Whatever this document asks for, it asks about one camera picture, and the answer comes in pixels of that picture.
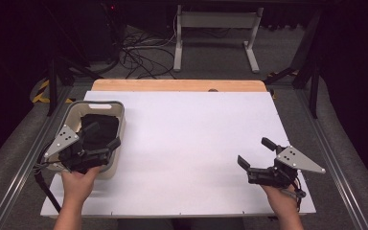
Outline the dark box with red light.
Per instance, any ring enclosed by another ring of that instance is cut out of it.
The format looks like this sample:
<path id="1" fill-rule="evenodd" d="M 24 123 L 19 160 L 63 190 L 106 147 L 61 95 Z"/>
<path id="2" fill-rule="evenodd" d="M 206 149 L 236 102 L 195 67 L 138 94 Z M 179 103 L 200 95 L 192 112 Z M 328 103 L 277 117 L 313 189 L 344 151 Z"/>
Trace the dark box with red light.
<path id="1" fill-rule="evenodd" d="M 112 62 L 119 58 L 119 37 L 115 6 L 87 4 L 86 54 L 90 61 Z"/>

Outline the person's right hand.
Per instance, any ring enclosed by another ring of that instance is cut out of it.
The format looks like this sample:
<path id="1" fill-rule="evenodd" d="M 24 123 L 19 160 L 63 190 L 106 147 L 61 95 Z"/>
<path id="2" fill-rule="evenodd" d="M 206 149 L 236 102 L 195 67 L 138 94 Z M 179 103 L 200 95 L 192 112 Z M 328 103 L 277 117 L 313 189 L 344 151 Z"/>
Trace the person's right hand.
<path id="1" fill-rule="evenodd" d="M 297 215 L 297 201 L 278 188 L 262 185 L 268 203 L 278 218 L 287 218 Z"/>

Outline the wooden table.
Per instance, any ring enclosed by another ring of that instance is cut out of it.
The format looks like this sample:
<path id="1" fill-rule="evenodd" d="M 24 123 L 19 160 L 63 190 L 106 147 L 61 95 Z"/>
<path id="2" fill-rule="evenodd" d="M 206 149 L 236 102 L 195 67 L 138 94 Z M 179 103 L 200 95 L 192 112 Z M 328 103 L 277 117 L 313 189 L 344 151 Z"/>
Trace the wooden table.
<path id="1" fill-rule="evenodd" d="M 261 80 L 95 80 L 92 91 L 265 92 Z"/>

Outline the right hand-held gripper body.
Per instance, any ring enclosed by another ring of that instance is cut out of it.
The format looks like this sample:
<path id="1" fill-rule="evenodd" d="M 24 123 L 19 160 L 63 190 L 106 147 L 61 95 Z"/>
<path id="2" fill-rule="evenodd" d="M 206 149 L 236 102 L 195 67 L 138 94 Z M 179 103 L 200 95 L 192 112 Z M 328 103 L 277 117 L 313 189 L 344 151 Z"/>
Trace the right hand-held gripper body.
<path id="1" fill-rule="evenodd" d="M 250 184 L 259 184 L 275 188 L 287 188 L 293 185 L 297 188 L 295 180 L 298 171 L 325 173 L 326 170 L 308 158 L 295 147 L 281 147 L 279 145 L 266 145 L 276 153 L 274 165 L 266 169 L 251 168 L 246 164 L 247 179 Z"/>

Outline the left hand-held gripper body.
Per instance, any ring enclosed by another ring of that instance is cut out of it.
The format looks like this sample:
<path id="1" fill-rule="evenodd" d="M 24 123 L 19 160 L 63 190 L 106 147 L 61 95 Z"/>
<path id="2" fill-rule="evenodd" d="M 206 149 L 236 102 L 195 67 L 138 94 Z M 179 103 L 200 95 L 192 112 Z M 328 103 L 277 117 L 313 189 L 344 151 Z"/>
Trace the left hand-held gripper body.
<path id="1" fill-rule="evenodd" d="M 43 151 L 44 163 L 53 171 L 65 169 L 79 173 L 98 166 L 102 167 L 102 173 L 112 168 L 113 151 L 107 147 L 87 150 L 82 144 L 81 128 L 75 131 L 63 125 L 49 148 Z"/>

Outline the yellow black striped tape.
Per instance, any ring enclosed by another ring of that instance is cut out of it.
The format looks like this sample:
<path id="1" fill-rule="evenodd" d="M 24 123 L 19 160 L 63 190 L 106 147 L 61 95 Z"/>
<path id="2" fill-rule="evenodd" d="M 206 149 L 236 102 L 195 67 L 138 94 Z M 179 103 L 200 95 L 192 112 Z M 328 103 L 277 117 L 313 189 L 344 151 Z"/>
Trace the yellow black striped tape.
<path id="1" fill-rule="evenodd" d="M 49 87 L 49 80 L 45 80 L 42 84 L 40 84 L 34 98 L 32 99 L 32 102 L 35 103 L 45 103 L 48 104 L 50 102 L 49 98 L 44 97 L 44 92 Z"/>

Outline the white board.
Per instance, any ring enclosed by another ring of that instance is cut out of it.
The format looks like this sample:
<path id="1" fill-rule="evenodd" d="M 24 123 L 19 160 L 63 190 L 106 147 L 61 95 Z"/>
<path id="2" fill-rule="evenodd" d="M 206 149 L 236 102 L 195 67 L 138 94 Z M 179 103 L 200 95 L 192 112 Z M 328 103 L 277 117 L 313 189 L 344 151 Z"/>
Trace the white board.
<path id="1" fill-rule="evenodd" d="M 267 92 L 89 91 L 88 101 L 125 107 L 115 174 L 96 181 L 82 213 L 91 218 L 268 216 L 265 192 L 237 163 L 273 165 L 262 138 L 288 144 Z"/>

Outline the black metal stand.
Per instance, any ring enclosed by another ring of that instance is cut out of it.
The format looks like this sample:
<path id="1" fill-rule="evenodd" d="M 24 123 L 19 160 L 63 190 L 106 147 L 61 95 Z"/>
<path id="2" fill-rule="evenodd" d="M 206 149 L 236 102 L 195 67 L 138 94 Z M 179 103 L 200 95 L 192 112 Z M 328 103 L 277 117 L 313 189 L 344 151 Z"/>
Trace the black metal stand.
<path id="1" fill-rule="evenodd" d="M 74 79 L 70 68 L 77 69 L 80 73 L 88 76 L 92 80 L 99 80 L 101 76 L 81 64 L 75 61 L 63 57 L 55 56 L 48 64 L 48 81 L 49 81 L 49 111 L 48 116 L 51 116 L 58 107 L 58 80 L 62 82 L 63 85 L 70 86 Z"/>
<path id="2" fill-rule="evenodd" d="M 319 86 L 319 65 L 315 37 L 322 12 L 322 10 L 317 10 L 312 16 L 290 66 L 279 73 L 270 74 L 264 80 L 265 85 L 271 85 L 297 71 L 291 85 L 294 89 L 303 89 L 310 82 L 309 110 L 313 119 L 317 118 L 316 105 Z"/>

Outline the beige plastic bin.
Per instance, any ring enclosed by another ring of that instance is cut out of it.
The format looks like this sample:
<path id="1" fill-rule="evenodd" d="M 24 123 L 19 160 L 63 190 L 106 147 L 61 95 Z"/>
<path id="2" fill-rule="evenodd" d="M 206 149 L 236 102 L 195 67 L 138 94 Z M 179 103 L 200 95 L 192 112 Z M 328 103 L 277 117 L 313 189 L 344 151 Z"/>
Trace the beige plastic bin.
<path id="1" fill-rule="evenodd" d="M 120 137 L 121 144 L 125 131 L 125 107 L 120 102 L 91 102 L 91 101 L 77 101 L 72 103 L 66 110 L 66 114 L 60 124 L 68 125 L 74 131 L 78 131 L 81 128 L 81 117 L 86 114 L 100 114 L 107 116 L 114 116 L 119 119 L 119 128 L 116 137 Z M 117 169 L 121 146 L 113 151 L 113 165 L 107 172 L 100 170 L 99 179 L 111 178 Z"/>

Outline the grey metal stand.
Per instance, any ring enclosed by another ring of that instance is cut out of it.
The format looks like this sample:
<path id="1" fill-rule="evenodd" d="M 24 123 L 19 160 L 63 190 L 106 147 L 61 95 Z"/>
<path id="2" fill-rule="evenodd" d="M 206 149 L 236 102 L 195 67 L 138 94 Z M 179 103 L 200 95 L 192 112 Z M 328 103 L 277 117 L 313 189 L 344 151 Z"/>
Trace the grey metal stand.
<path id="1" fill-rule="evenodd" d="M 177 6 L 175 17 L 175 51 L 173 70 L 179 72 L 183 54 L 183 28 L 222 28 L 222 29 L 250 29 L 250 37 L 243 43 L 243 49 L 253 73 L 259 73 L 260 67 L 256 60 L 253 46 L 260 22 L 263 17 L 263 8 L 257 8 L 253 12 L 217 12 L 217 11 L 183 11 L 182 6 Z"/>

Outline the aluminium rail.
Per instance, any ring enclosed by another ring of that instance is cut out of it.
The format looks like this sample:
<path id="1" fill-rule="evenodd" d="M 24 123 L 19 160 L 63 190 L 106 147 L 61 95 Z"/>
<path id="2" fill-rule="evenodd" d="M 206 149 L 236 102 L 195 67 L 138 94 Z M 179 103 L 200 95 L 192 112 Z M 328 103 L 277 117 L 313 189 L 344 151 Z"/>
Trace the aluminium rail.
<path id="1" fill-rule="evenodd" d="M 45 139 L 53 135 L 58 115 L 71 91 L 71 86 L 59 89 L 59 105 L 51 116 L 48 116 L 49 105 L 35 105 L 0 149 L 0 230 L 32 176 L 33 164 Z"/>
<path id="2" fill-rule="evenodd" d="M 342 171 L 339 163 L 337 162 L 334 151 L 325 135 L 324 129 L 320 122 L 311 114 L 307 96 L 302 90 L 296 90 L 295 94 L 300 104 L 304 107 L 305 113 L 309 118 L 310 126 L 319 142 L 328 172 L 333 178 L 333 182 L 343 200 L 355 229 L 368 230 L 368 221 L 357 202 L 357 198 L 353 193 L 352 187 L 348 182 L 345 173 Z"/>

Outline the person's left hand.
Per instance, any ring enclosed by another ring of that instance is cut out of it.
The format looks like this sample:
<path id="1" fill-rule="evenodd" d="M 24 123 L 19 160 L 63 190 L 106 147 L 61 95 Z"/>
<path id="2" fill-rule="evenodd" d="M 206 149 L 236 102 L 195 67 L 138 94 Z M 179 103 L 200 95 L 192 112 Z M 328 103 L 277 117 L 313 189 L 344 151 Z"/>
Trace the person's left hand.
<path id="1" fill-rule="evenodd" d="M 61 172 L 64 190 L 64 206 L 82 206 L 90 196 L 94 186 L 94 180 L 100 172 L 100 167 L 89 169 L 86 173 Z"/>

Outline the black cloth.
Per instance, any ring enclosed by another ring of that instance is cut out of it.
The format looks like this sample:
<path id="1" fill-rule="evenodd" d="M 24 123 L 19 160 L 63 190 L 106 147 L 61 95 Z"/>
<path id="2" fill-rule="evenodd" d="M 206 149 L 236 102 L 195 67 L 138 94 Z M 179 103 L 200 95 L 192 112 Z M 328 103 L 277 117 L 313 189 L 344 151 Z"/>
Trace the black cloth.
<path id="1" fill-rule="evenodd" d="M 81 127 L 98 122 L 100 129 L 93 135 L 83 137 L 83 148 L 85 150 L 104 149 L 106 145 L 116 138 L 119 128 L 119 119 L 114 116 L 100 114 L 86 114 L 80 118 Z"/>

